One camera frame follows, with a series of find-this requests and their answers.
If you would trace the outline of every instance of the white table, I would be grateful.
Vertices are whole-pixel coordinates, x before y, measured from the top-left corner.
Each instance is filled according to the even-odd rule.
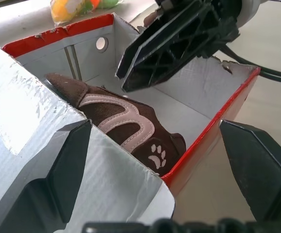
[[[0,46],[52,28],[48,2],[30,0],[1,8]],[[136,11],[134,4],[141,7]],[[115,8],[115,11],[127,21],[133,19],[132,25],[138,26],[156,8],[148,8],[153,4],[153,0],[125,0],[124,5]],[[241,36],[230,44],[238,55],[281,70],[281,3],[268,1],[261,5],[257,15],[240,31]],[[221,53],[217,56],[230,60]],[[281,145],[281,83],[259,77],[236,121],[267,131]],[[192,179],[177,197],[174,218],[179,222],[202,220],[213,223],[225,216],[253,219],[232,176],[223,143],[219,142],[200,161]]]

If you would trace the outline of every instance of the brown shoe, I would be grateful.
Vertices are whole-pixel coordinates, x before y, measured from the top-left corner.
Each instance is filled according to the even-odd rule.
[[[160,176],[184,154],[183,137],[166,131],[150,106],[59,74],[46,78],[94,125]]]

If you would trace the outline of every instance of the cardboard box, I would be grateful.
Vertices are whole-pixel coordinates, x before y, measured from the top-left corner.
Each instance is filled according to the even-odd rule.
[[[137,35],[118,16],[104,15],[10,43],[3,49],[40,79],[57,72],[123,95],[114,73],[125,48]],[[97,49],[100,38],[105,41],[101,50]],[[215,58],[196,58],[168,82],[128,93],[129,98],[153,107],[161,124],[186,140],[187,152],[162,177],[174,195],[219,139],[219,121],[236,116],[259,71]]]
[[[63,56],[52,58],[53,64],[64,61]],[[58,129],[83,119],[81,112],[0,49],[0,225],[15,201],[5,194],[22,168]],[[21,177],[23,188],[27,179]],[[151,224],[171,217],[174,206],[168,187],[155,173],[92,128],[81,187],[65,233],[80,233],[88,221]]]

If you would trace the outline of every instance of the black cable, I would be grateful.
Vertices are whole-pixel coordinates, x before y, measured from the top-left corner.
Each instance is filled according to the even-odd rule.
[[[226,54],[227,56],[233,58],[237,62],[245,65],[252,65],[252,66],[258,66],[261,68],[260,76],[263,76],[265,78],[277,81],[281,83],[281,72],[273,69],[269,69],[266,67],[259,66],[258,64],[252,63],[240,56],[238,56],[235,52],[233,52],[228,46],[224,46],[221,51]]]

